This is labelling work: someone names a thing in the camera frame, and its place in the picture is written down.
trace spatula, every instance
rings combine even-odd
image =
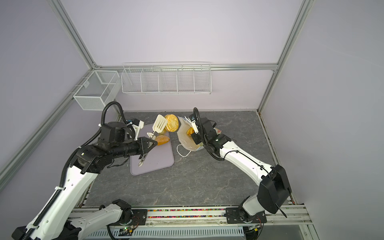
[[[164,130],[167,123],[168,123],[168,120],[165,117],[163,117],[160,114],[157,116],[156,121],[152,126],[152,130],[153,130],[153,134],[151,137],[152,140],[154,140],[159,135],[159,133],[161,133]],[[140,160],[139,167],[143,165],[143,162],[145,161],[146,157],[147,157],[147,154],[143,154],[142,156],[139,157],[139,160]]]

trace white wire basket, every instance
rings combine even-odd
[[[117,71],[94,70],[73,95],[83,110],[103,110],[121,88]]]
[[[122,92],[126,94],[210,94],[209,63],[178,65],[123,64]]]

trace gray stone surface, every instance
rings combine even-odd
[[[189,116],[191,113],[173,114]],[[126,113],[126,118],[137,118],[150,124],[158,114]],[[239,147],[274,165],[256,112],[200,112],[200,115],[217,122],[216,127],[234,139]],[[120,167],[105,168],[96,178],[85,205],[108,205],[116,199],[134,207],[238,205],[258,191],[253,180],[230,162],[213,159],[205,149],[181,157],[176,151],[180,144],[176,132],[170,133],[170,139],[175,159],[172,166],[138,176],[131,175],[129,162]],[[179,150],[183,155],[188,152],[182,146]]]

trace white plastic bag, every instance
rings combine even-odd
[[[178,131],[177,131],[177,136],[179,137],[179,141],[180,141],[181,145],[185,149],[189,150],[190,152],[191,151],[195,152],[195,151],[198,151],[200,149],[203,149],[204,147],[203,147],[202,143],[201,143],[201,145],[195,144],[195,142],[193,141],[192,137],[187,134],[188,129],[192,127],[189,124],[189,122],[187,122],[182,117],[178,117],[178,118],[179,118],[179,121],[180,121],[181,124],[180,124],[180,127],[179,127]]]

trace wall-mounted wire organizer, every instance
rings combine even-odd
[[[94,70],[73,95],[83,110],[103,110],[121,88],[117,71]]]
[[[210,63],[124,63],[123,66],[121,83],[126,94],[212,92]]]

